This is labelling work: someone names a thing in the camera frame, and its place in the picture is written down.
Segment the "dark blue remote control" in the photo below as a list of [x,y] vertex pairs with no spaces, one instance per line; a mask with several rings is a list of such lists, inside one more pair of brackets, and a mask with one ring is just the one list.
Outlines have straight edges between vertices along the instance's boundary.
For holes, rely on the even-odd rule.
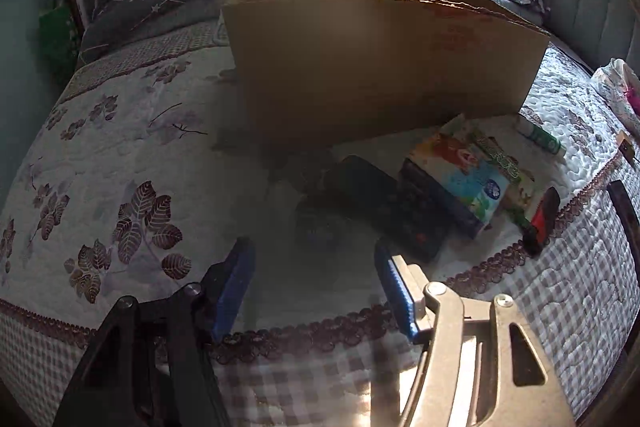
[[431,196],[359,156],[350,155],[335,164],[324,175],[323,184],[326,191],[424,262],[437,257],[451,230],[446,211]]

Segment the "colourful tissue pack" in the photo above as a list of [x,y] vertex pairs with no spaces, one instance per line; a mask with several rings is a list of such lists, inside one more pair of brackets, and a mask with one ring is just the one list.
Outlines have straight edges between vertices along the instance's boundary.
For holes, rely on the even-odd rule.
[[474,143],[441,131],[409,153],[400,175],[444,208],[471,239],[489,225],[510,185]]

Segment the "floral quilted bedspread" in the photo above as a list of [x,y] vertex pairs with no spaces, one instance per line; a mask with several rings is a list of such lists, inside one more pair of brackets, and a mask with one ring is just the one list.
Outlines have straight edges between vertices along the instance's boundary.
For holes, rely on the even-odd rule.
[[[1,380],[38,426],[574,426],[624,392],[612,380],[639,321],[639,260],[606,191],[639,218],[639,139],[550,41],[514,114],[477,122],[560,208],[537,257],[499,205],[474,239],[452,223],[424,262],[326,191],[359,156],[402,180],[453,120],[337,144],[262,144],[222,9],[81,67],[1,211]],[[565,147],[515,129],[525,117]],[[616,134],[634,139],[634,167]],[[336,251],[295,242],[306,195],[346,221]],[[201,279],[239,237],[250,286],[220,343],[200,327]],[[374,265],[387,239],[426,276],[431,337],[402,335]]]

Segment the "snack packet yellow green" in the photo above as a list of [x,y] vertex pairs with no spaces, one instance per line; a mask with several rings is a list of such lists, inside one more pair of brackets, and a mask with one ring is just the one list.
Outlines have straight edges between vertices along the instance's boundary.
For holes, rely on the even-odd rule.
[[538,195],[533,173],[522,167],[514,156],[509,155],[480,124],[467,120],[463,114],[444,124],[439,131],[447,138],[460,141],[465,150],[470,148],[474,157],[479,157],[487,165],[497,169],[508,180],[508,186],[501,192],[500,205],[519,228],[531,230],[532,208]]

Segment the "red black lighter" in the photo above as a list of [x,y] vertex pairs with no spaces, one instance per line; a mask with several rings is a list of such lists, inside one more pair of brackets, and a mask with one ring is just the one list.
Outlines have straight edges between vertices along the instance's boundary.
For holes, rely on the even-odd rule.
[[525,221],[523,247],[530,257],[537,257],[547,245],[559,214],[560,202],[556,188],[549,187],[542,195],[533,218]]

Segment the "green white tube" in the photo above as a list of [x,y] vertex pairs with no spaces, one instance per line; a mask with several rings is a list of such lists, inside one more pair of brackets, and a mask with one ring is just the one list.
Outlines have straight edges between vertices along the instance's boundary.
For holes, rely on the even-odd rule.
[[554,156],[563,157],[566,154],[565,147],[559,139],[556,139],[555,136],[525,117],[518,116],[516,118],[515,129],[520,135],[525,136],[527,140],[532,141]]

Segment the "brown cardboard box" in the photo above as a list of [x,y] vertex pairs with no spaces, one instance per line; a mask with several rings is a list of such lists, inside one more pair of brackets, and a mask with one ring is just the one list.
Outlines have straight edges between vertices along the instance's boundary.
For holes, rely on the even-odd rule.
[[310,147],[516,113],[547,31],[492,0],[227,0],[250,127]]

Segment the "small brown charger box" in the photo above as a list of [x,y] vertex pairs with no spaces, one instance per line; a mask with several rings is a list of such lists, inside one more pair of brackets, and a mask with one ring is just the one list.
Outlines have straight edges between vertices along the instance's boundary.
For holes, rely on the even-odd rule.
[[620,131],[616,134],[616,145],[620,155],[625,158],[631,167],[636,163],[636,150],[634,149],[634,139],[625,132]]

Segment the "white plastic bag with pink yarn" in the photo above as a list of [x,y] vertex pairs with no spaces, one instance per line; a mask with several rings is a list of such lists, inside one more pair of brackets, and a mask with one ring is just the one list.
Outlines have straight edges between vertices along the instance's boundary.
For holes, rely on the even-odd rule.
[[594,72],[590,82],[624,127],[639,139],[639,78],[631,67],[621,58],[612,58]]

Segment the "green bag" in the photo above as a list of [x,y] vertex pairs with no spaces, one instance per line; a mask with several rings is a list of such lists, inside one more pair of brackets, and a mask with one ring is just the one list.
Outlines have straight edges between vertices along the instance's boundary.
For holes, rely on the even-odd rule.
[[73,77],[80,39],[70,9],[62,4],[39,17],[39,49],[53,79],[66,86]]

